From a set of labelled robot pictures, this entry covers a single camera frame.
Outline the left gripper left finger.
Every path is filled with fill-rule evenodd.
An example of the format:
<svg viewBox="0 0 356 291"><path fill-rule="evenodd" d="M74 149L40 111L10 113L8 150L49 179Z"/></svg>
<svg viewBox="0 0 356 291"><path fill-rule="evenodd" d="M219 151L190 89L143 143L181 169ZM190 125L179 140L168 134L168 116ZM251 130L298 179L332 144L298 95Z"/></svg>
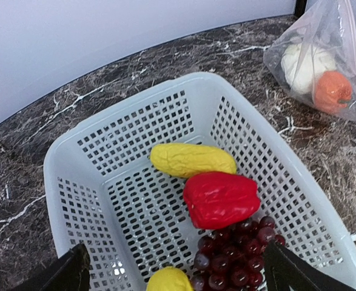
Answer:
<svg viewBox="0 0 356 291"><path fill-rule="evenodd" d="M47 269L13 290L89 290L89 266L87 248L79 243Z"/></svg>

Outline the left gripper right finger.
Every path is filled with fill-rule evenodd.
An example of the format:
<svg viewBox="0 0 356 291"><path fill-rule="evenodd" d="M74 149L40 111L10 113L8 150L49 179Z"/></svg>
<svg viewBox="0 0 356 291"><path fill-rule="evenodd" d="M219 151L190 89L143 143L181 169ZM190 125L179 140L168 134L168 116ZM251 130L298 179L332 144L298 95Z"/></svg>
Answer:
<svg viewBox="0 0 356 291"><path fill-rule="evenodd" d="M310 266L279 242L265 248L264 275L268 291L351 291L352 287Z"/></svg>

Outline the white plastic basket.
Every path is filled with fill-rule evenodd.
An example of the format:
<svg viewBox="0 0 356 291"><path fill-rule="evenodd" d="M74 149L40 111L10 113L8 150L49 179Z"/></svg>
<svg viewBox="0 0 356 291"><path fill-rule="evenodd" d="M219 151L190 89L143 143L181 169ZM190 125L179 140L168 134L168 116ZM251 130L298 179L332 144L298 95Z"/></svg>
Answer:
<svg viewBox="0 0 356 291"><path fill-rule="evenodd" d="M80 122L44 160L50 226L59 256L83 243L90 290L145 290L158 269L188 276L205 231L183 200L185 181L157 171L153 146L204 144L231 154L258 184L261 207L287 248L356 289L356 246L313 176L254 106L225 79L191 73Z"/></svg>

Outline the orange toy pumpkin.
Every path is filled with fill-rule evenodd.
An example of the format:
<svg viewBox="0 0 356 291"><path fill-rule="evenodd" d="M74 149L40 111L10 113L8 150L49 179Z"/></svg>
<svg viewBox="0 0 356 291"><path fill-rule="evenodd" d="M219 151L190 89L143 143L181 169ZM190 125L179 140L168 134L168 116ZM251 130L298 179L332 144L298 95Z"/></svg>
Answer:
<svg viewBox="0 0 356 291"><path fill-rule="evenodd" d="M351 97L350 81L338 71L326 71L317 82L313 101L316 109L335 115L348 107Z"/></svg>

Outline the white toy cauliflower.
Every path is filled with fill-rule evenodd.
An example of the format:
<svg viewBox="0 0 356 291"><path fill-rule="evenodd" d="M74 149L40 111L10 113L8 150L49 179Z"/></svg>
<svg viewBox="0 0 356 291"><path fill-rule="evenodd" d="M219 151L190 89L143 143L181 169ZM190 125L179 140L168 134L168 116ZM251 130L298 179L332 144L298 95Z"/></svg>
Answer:
<svg viewBox="0 0 356 291"><path fill-rule="evenodd" d="M298 95L310 94L316 78L326 71L336 70L333 55L320 47L291 44L283 53L281 68L291 90Z"/></svg>

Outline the clear zip top bag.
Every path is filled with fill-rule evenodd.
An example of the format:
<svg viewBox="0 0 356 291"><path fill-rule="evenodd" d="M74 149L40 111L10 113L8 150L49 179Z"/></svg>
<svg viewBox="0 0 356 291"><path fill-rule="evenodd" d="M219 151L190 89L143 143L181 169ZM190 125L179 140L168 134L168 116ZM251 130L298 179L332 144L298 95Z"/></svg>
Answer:
<svg viewBox="0 0 356 291"><path fill-rule="evenodd" d="M279 85L295 100L316 109L313 98L320 77L305 95L294 93L284 77L281 59L291 44L302 44L302 48L314 45L333 55L333 71L350 81L352 97L347 108L332 116L356 121L356 1L316 1L264 53L263 61Z"/></svg>

